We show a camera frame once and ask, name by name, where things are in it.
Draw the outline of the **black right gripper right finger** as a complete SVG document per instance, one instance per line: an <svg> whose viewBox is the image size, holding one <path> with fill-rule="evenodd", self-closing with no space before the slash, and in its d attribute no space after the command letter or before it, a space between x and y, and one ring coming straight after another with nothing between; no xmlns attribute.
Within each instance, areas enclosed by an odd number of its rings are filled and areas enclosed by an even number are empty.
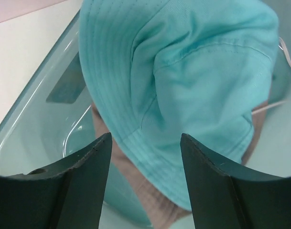
<svg viewBox="0 0 291 229"><path fill-rule="evenodd" d="M188 134L180 146L197 229L291 229L291 177L245 167Z"/></svg>

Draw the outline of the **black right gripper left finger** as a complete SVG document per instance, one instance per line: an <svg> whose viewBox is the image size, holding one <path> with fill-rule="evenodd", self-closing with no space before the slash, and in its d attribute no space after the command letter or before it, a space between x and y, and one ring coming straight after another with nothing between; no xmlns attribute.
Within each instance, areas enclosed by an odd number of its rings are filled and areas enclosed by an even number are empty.
<svg viewBox="0 0 291 229"><path fill-rule="evenodd" d="M96 229L111 160L107 133L29 174L0 176L0 229Z"/></svg>

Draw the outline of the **teal hat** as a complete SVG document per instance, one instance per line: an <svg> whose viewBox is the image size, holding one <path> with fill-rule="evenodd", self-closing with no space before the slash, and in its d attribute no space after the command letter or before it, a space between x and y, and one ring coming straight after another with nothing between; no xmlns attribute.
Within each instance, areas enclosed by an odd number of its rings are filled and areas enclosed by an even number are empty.
<svg viewBox="0 0 291 229"><path fill-rule="evenodd" d="M168 199L191 210L186 133L240 162L252 110L269 97L279 20L260 0L86 0L79 55L116 143Z"/></svg>

